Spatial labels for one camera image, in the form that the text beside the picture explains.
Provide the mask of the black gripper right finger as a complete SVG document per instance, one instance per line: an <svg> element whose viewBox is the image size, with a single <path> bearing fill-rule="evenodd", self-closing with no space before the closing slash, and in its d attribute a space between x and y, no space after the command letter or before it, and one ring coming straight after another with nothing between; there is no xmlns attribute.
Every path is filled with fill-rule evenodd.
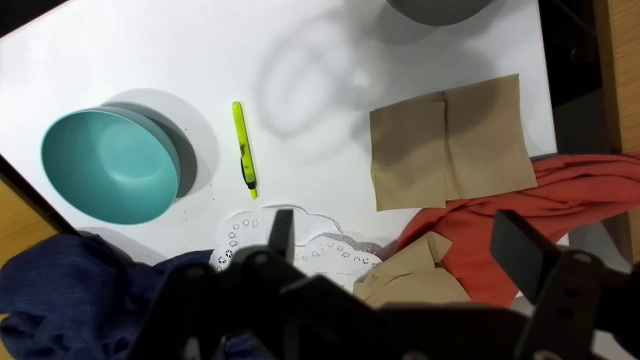
<svg viewBox="0 0 640 360"><path fill-rule="evenodd" d="M501 210L495 216L491 254L518 292L536 303L561 257L561 247L546 240L518 211Z"/></svg>

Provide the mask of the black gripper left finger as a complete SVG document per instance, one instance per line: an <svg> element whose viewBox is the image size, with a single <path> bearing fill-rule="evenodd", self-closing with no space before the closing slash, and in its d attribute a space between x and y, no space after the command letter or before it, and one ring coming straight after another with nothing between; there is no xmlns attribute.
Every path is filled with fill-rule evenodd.
<svg viewBox="0 0 640 360"><path fill-rule="evenodd" d="M269 235L269 249L286 262L294 257L294 211L279 210Z"/></svg>

